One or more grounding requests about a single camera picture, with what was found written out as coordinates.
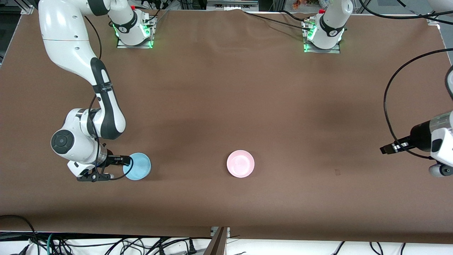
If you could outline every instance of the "metal frame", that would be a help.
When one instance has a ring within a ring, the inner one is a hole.
[[[116,47],[119,49],[152,49],[154,46],[154,36],[156,35],[157,19],[158,19],[158,17],[155,16],[155,17],[151,18],[151,20],[149,21],[151,27],[147,31],[149,31],[150,36],[148,38],[146,38],[141,44],[126,45],[120,40],[118,34],[116,34],[116,37],[118,39],[117,43],[116,43]]]
[[[274,1],[274,10],[284,10],[284,7],[286,5],[287,0],[273,0]],[[363,13],[365,9],[363,6],[360,4],[358,0],[351,0],[352,3],[354,4],[354,11],[353,13]],[[363,0],[363,3],[368,6],[371,0]]]
[[[176,0],[183,10],[193,10],[193,0]]]
[[[228,227],[219,227],[203,255],[224,255],[228,235]]]
[[[258,0],[207,0],[206,10],[259,11]]]
[[[31,14],[33,12],[33,5],[28,0],[14,0],[17,6],[22,10],[20,14]]]

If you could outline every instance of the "black joint cap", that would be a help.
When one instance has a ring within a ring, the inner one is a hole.
[[[431,145],[431,151],[438,152],[440,150],[441,146],[442,146],[442,139],[436,139],[433,141],[433,143]]]
[[[58,154],[66,154],[74,144],[74,135],[69,130],[59,130],[52,136],[52,149]]]

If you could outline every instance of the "pink bowl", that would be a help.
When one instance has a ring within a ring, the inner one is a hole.
[[[228,156],[226,167],[230,174],[238,178],[249,176],[255,167],[255,161],[250,153],[239,150]]]

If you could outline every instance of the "white floor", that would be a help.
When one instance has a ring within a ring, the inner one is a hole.
[[[92,239],[92,240],[70,240],[73,245],[92,245],[113,243],[119,239]],[[145,245],[153,245],[157,238],[145,238]],[[194,240],[195,249],[205,249],[209,240]],[[0,255],[18,254],[26,245],[27,241],[0,242]],[[226,246],[226,255],[237,255],[245,252],[244,255],[332,255],[340,242],[337,241],[289,241],[289,240],[251,240],[251,239],[229,239]],[[385,255],[400,255],[401,243],[381,243]],[[73,255],[104,255],[110,245],[79,248],[73,247]],[[122,245],[118,245],[110,255],[120,254]],[[174,244],[164,249],[166,255],[181,254],[186,250],[183,242]],[[36,245],[31,245],[27,255],[36,255]],[[41,248],[41,254],[47,254]],[[404,255],[451,255],[453,245],[438,244],[411,244],[408,243],[404,249]],[[134,249],[127,249],[125,255],[140,255]],[[346,242],[338,255],[375,255],[368,242]]]

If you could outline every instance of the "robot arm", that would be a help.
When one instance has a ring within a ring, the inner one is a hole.
[[[445,85],[451,94],[453,87],[453,67],[450,68],[446,77]],[[440,114],[429,121],[414,126],[410,135],[397,142],[381,147],[382,154],[393,154],[417,148],[430,152],[431,157],[437,164],[429,168],[429,172],[435,177],[450,176],[453,174],[453,111]]]
[[[123,43],[135,45],[145,40],[145,14],[132,10],[127,0],[41,0],[39,25],[49,58],[62,69],[76,74],[91,85],[100,109],[76,108],[66,116],[63,127],[51,139],[52,149],[69,160],[69,169],[77,177],[109,162],[108,150],[98,145],[99,137],[116,139],[126,121],[116,100],[110,76],[103,62],[96,57],[88,40],[84,15],[105,15],[119,29]]]
[[[83,15],[76,3],[79,2],[39,2],[39,24],[44,46],[56,65],[87,80],[96,93],[101,109],[96,112],[93,124],[88,121],[87,114],[83,115],[83,133],[94,136],[94,126],[100,137],[116,139],[124,131],[126,121],[116,101],[107,69],[91,49]]]
[[[344,25],[351,16],[353,8],[351,0],[331,1],[325,13],[316,14],[311,18],[315,20],[316,27],[308,39],[320,49],[333,48],[340,41]]]

